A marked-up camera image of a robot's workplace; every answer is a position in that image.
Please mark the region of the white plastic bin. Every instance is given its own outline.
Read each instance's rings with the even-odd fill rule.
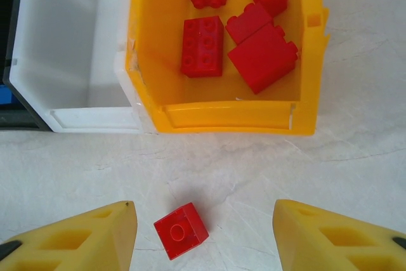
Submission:
[[[53,131],[144,132],[114,72],[125,86],[129,3],[20,0],[10,82]]]

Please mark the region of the yellow storage box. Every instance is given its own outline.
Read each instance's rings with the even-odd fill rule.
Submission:
[[[294,72],[258,95],[246,85],[227,53],[223,77],[189,79],[180,72],[183,22],[219,15],[224,24],[252,0],[228,0],[220,9],[197,10],[190,0],[131,0],[126,70],[160,132],[208,131],[312,135],[315,132],[328,10],[322,0],[290,0],[275,19],[294,41]]]

